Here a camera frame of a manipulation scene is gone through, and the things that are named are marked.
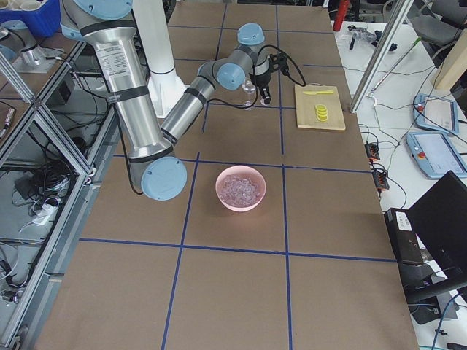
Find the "yellow knife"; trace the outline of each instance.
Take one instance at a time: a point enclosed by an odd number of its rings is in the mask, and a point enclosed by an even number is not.
[[[322,91],[304,91],[305,95],[320,95],[320,94],[332,94],[334,91],[332,90],[322,90]]]

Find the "bowl of clear beads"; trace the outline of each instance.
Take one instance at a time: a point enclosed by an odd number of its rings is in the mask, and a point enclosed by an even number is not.
[[[249,166],[231,166],[219,174],[216,193],[220,202],[233,211],[255,208],[266,194],[263,176]]]

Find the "black monitor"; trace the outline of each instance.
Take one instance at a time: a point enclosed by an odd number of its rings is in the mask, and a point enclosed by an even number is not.
[[[467,301],[467,186],[447,172],[406,213],[447,279],[406,291],[408,303],[457,289]]]

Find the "label on robot arm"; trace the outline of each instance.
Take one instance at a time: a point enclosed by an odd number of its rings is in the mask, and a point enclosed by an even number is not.
[[[412,231],[412,226],[410,225],[409,218],[406,216],[406,213],[397,211],[395,213],[395,217],[397,218],[397,226],[401,231]]]
[[[96,51],[105,78],[120,78],[130,75],[130,68],[122,47],[115,45]]]

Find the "blue plastic container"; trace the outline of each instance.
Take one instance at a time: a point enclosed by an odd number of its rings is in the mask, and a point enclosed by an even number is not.
[[[60,27],[60,3],[47,0],[36,11],[0,10],[0,23],[22,20],[34,36],[52,36]]]

